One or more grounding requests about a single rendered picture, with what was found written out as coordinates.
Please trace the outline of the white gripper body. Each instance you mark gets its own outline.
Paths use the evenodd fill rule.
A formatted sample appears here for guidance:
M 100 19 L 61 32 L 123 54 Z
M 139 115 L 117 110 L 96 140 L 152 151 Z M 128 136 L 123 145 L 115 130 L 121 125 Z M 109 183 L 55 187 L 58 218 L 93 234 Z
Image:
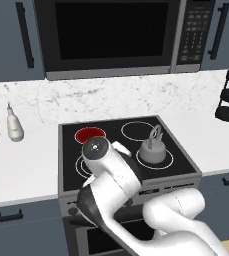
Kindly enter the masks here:
M 125 146 L 123 146 L 120 142 L 115 141 L 112 143 L 112 146 L 115 150 L 117 150 L 123 154 L 126 154 L 129 157 L 132 156 L 132 153 Z

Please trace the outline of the black glass-top stove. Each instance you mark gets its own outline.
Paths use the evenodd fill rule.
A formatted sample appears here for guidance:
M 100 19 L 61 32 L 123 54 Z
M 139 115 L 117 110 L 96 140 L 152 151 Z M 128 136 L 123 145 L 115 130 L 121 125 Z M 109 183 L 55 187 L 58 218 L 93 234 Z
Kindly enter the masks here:
M 149 164 L 139 157 L 139 149 L 156 125 L 162 128 L 166 157 L 161 163 Z M 141 170 L 143 186 L 116 213 L 120 216 L 142 215 L 142 205 L 149 199 L 177 189 L 199 186 L 199 168 L 157 116 L 61 124 L 58 132 L 58 196 L 69 256 L 79 256 L 75 221 L 81 215 L 78 212 L 71 216 L 68 210 L 76 207 L 78 191 L 91 176 L 81 155 L 82 145 L 90 136 L 103 136 L 110 142 L 120 142 L 132 153 L 132 160 Z

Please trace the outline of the grey kettle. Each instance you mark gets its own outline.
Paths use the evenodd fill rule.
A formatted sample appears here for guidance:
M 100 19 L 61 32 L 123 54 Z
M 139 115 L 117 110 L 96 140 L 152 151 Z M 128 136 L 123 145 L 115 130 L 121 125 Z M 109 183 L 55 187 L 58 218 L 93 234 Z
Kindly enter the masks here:
M 166 157 L 166 146 L 162 141 L 163 132 L 160 125 L 156 125 L 144 140 L 139 150 L 139 157 L 146 163 L 158 164 Z

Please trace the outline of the oven door with window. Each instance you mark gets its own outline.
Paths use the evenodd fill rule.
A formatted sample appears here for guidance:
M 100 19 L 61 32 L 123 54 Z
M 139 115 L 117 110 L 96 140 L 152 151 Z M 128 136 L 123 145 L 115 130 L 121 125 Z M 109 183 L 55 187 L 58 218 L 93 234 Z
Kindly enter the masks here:
M 154 231 L 145 223 L 141 214 L 115 214 L 114 219 L 139 240 L 153 238 Z M 130 256 L 109 235 L 84 217 L 79 216 L 75 224 L 78 226 L 76 238 L 79 256 Z

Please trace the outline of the white bottle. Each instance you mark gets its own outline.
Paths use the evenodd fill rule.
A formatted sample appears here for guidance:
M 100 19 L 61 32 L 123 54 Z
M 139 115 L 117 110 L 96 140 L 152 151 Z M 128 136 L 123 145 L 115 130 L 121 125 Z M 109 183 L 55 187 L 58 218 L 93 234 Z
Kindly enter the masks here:
M 7 106 L 7 113 L 8 136 L 13 142 L 19 142 L 24 138 L 23 127 L 10 105 Z

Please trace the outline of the black steel microwave oven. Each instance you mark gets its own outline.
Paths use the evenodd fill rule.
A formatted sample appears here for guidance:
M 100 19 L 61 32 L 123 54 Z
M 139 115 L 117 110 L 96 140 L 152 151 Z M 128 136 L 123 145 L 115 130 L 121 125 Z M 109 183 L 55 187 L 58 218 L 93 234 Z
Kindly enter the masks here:
M 215 0 L 34 0 L 49 80 L 200 70 Z

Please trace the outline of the grey-blue drawer front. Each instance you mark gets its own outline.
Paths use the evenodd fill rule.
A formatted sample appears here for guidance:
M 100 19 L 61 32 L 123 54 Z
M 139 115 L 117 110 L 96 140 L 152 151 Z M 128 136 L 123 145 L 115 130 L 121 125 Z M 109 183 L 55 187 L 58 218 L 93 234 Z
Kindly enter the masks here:
M 0 207 L 3 216 L 23 219 L 0 223 L 0 256 L 69 256 L 57 199 Z
M 201 178 L 199 190 L 205 199 L 205 209 L 197 219 L 205 222 L 221 240 L 229 240 L 229 186 L 222 178 L 229 180 L 229 173 Z

